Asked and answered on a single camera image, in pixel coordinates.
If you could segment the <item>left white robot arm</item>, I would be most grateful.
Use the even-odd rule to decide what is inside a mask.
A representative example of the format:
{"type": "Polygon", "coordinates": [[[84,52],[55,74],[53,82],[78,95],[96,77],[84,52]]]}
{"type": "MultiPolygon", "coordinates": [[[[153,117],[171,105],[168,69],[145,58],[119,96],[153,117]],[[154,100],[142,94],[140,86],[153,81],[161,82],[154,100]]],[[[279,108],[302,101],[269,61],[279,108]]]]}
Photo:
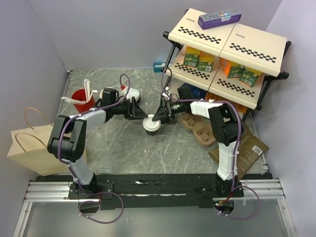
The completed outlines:
{"type": "Polygon", "coordinates": [[[108,122],[114,115],[123,115],[126,120],[147,117],[134,97],[119,98],[118,93],[113,88],[104,88],[102,98],[90,110],[75,116],[56,117],[47,144],[48,152],[66,165],[73,177],[75,189],[85,198],[99,194],[96,175],[83,155],[86,131],[108,122]]]}

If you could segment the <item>white plastic cup lid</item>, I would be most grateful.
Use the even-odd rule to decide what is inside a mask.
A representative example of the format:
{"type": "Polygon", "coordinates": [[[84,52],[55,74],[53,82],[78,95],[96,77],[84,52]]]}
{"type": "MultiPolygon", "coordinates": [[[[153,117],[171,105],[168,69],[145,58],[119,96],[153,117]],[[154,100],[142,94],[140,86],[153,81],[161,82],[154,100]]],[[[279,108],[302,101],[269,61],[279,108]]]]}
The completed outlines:
{"type": "Polygon", "coordinates": [[[159,130],[161,126],[161,121],[153,121],[154,114],[149,114],[146,118],[143,119],[142,125],[146,131],[154,132],[159,130]]]}

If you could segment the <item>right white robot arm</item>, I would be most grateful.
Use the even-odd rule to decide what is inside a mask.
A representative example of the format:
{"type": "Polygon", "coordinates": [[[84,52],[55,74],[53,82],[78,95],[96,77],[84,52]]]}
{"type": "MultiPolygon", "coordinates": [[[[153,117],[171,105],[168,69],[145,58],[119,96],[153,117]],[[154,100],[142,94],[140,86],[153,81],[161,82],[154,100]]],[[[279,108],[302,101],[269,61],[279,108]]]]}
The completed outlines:
{"type": "Polygon", "coordinates": [[[162,87],[160,104],[153,121],[170,121],[175,114],[186,112],[209,119],[213,136],[219,148],[219,166],[216,172],[216,193],[222,197],[232,193],[237,184],[237,154],[243,125],[241,118],[230,102],[196,99],[190,88],[180,87],[185,98],[177,99],[162,87]]]}

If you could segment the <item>black paper coffee cup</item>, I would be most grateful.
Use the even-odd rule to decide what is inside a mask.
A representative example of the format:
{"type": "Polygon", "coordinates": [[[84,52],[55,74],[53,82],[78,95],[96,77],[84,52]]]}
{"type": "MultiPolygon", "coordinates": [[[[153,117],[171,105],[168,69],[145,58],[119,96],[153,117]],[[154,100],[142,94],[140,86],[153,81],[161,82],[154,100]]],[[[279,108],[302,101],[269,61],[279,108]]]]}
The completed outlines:
{"type": "Polygon", "coordinates": [[[145,132],[146,132],[146,134],[147,134],[148,136],[155,137],[155,136],[157,136],[158,133],[159,133],[159,128],[154,129],[154,130],[152,130],[152,129],[151,129],[151,130],[145,129],[145,132]]]}

